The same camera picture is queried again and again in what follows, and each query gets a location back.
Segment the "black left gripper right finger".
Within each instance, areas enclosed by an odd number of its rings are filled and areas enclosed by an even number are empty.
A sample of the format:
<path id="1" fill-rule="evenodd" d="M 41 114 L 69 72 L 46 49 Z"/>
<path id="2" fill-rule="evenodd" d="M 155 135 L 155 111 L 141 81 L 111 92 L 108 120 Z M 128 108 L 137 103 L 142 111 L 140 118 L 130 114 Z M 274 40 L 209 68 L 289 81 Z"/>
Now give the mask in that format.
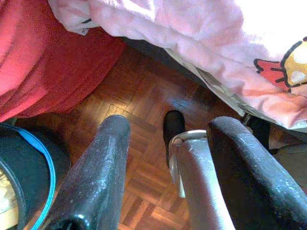
<path id="1" fill-rule="evenodd" d="M 211 120 L 207 137 L 236 230 L 307 230 L 307 195 L 239 120 Z"/>

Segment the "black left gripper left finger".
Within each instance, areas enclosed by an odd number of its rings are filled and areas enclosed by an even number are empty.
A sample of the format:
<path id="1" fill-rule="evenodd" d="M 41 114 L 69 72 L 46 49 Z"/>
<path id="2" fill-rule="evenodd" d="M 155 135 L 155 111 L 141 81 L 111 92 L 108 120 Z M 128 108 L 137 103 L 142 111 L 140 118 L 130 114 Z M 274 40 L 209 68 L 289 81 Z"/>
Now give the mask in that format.
<path id="1" fill-rule="evenodd" d="M 118 230 L 130 124 L 111 115 L 63 180 L 42 230 Z"/>

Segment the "red fabric beanbag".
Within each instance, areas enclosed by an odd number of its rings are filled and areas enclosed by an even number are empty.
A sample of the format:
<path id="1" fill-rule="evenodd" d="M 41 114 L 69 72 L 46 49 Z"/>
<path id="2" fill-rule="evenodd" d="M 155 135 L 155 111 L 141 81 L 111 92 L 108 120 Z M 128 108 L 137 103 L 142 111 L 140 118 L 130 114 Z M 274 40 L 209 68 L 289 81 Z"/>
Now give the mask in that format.
<path id="1" fill-rule="evenodd" d="M 0 122 L 70 111 L 124 49 L 101 28 L 67 31 L 47 0 L 0 0 Z"/>

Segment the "pink fleece quilt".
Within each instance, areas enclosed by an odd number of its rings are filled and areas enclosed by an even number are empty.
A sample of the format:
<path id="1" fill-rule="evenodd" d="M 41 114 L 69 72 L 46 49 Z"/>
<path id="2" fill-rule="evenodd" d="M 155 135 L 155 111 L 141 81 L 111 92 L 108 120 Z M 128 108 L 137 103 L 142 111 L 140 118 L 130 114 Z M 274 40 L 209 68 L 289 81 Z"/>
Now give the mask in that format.
<path id="1" fill-rule="evenodd" d="M 48 0 L 66 30 L 169 48 L 245 113 L 307 133 L 307 0 Z"/>

